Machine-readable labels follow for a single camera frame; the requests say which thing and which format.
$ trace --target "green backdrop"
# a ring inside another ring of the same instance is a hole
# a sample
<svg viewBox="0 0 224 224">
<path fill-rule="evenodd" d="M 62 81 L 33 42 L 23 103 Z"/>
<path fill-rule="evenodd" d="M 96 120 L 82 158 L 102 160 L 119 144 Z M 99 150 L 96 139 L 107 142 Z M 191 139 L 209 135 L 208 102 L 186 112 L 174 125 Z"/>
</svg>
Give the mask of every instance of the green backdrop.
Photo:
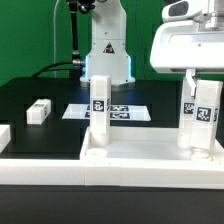
<svg viewBox="0 0 224 224">
<path fill-rule="evenodd" d="M 0 1 L 0 85 L 14 77 L 31 76 L 54 62 L 55 3 L 56 0 Z M 153 37 L 162 23 L 162 0 L 121 0 L 121 3 L 128 16 L 127 52 L 132 58 L 132 75 L 136 79 L 144 79 L 144 73 L 146 79 L 182 79 L 180 75 L 156 74 L 149 63 Z M 57 61 L 70 60 L 71 22 L 66 0 L 59 2 L 56 22 Z M 78 13 L 78 27 L 80 53 L 84 58 L 91 46 L 91 14 Z M 58 72 L 57 76 L 67 77 L 67 72 Z"/>
</svg>

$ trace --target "white platform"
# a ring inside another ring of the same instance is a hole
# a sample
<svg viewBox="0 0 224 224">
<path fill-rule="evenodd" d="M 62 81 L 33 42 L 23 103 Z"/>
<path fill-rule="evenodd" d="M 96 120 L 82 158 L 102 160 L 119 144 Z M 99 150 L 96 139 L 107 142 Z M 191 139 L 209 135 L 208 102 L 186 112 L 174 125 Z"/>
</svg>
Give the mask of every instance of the white platform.
<svg viewBox="0 0 224 224">
<path fill-rule="evenodd" d="M 224 189 L 217 141 L 213 161 L 191 161 L 191 150 L 176 147 L 177 129 L 111 127 L 98 156 L 87 155 L 89 136 L 87 130 L 80 160 L 0 159 L 0 184 Z"/>
<path fill-rule="evenodd" d="M 211 150 L 214 161 L 192 161 L 176 140 L 177 129 L 111 127 L 109 145 L 96 149 L 87 129 L 85 185 L 224 188 L 221 145 Z"/>
</svg>

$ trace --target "black table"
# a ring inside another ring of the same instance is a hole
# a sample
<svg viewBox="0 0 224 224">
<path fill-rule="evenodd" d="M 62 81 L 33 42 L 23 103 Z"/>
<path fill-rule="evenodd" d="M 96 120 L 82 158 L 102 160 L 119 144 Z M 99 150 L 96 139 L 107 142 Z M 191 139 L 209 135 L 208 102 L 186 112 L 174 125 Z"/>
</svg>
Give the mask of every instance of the black table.
<svg viewBox="0 0 224 224">
<path fill-rule="evenodd" d="M 152 121 L 111 125 L 177 127 L 181 83 L 138 81 L 113 92 L 112 104 L 146 105 Z M 41 126 L 26 124 L 26 110 L 52 100 Z M 10 124 L 12 141 L 1 158 L 78 159 L 88 120 L 62 120 L 70 103 L 88 104 L 89 91 L 68 79 L 18 78 L 0 88 L 0 123 Z M 217 139 L 223 145 L 223 101 Z M 0 223 L 207 224 L 224 220 L 224 191 L 134 187 L 0 186 Z"/>
</svg>

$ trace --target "white paper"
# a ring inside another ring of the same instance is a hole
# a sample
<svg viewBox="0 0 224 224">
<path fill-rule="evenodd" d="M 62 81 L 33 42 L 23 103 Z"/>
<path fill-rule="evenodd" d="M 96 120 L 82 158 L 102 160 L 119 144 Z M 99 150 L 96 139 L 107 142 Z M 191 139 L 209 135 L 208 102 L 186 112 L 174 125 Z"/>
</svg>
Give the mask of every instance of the white paper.
<svg viewBox="0 0 224 224">
<path fill-rule="evenodd" d="M 89 119 L 90 105 L 69 104 L 62 119 Z M 111 120 L 126 121 L 150 121 L 150 115 L 146 106 L 112 105 L 110 111 Z"/>
</svg>

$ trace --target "black tabletop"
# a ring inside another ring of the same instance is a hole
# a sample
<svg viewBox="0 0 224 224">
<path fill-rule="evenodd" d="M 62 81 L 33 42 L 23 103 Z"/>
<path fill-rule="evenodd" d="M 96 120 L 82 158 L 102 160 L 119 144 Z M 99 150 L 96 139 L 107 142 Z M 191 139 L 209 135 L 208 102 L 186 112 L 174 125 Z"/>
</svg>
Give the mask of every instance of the black tabletop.
<svg viewBox="0 0 224 224">
<path fill-rule="evenodd" d="M 136 88 L 112 92 L 112 105 L 147 106 L 151 121 L 111 121 L 112 126 L 177 127 L 180 83 L 138 81 Z M 52 112 L 42 125 L 27 125 L 26 110 L 50 99 Z M 78 159 L 89 120 L 62 119 L 69 104 L 89 104 L 89 89 L 74 80 L 16 78 L 0 88 L 0 123 L 10 124 L 12 140 L 2 158 Z"/>
</svg>

